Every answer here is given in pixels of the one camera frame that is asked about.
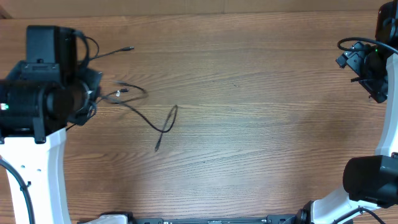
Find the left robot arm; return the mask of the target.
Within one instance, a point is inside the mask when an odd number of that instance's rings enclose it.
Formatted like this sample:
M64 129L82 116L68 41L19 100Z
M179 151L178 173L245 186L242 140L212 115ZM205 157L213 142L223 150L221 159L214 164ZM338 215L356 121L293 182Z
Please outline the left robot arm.
M26 58L1 80L1 165L17 223L70 223L63 155L68 123L95 115L102 74L77 58L79 31L29 26Z

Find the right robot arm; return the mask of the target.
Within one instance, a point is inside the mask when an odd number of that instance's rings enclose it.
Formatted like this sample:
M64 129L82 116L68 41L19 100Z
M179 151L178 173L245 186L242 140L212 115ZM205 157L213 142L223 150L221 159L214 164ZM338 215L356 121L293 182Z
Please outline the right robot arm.
M363 213L382 223L375 210L397 204L397 1L379 8L374 39L344 38L337 46L340 68L352 69L353 81L387 104L381 138L374 155L348 161L340 187L286 216L286 223L353 223Z

